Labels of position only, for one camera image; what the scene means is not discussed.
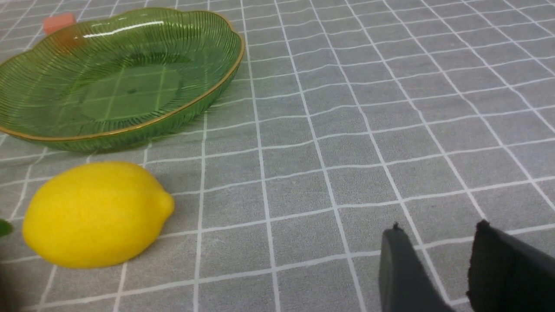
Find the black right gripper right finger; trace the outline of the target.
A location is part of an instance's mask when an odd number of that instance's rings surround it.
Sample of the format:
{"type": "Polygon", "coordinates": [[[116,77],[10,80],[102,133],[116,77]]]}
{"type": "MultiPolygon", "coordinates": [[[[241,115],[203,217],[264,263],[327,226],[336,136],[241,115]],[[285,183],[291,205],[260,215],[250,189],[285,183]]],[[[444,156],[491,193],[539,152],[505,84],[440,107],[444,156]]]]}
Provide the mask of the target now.
{"type": "Polygon", "coordinates": [[[552,312],[555,260],[492,227],[476,225],[467,297],[475,312],[552,312]]]}

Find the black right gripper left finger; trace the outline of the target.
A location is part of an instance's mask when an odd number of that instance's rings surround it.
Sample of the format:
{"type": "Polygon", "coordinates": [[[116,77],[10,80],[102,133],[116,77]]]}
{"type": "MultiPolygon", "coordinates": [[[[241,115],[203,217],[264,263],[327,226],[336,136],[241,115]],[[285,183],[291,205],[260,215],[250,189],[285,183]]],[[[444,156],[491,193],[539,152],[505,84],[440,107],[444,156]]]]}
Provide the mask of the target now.
{"type": "Polygon", "coordinates": [[[452,312],[436,292],[399,224],[381,237],[379,290],[383,312],[452,312]]]}

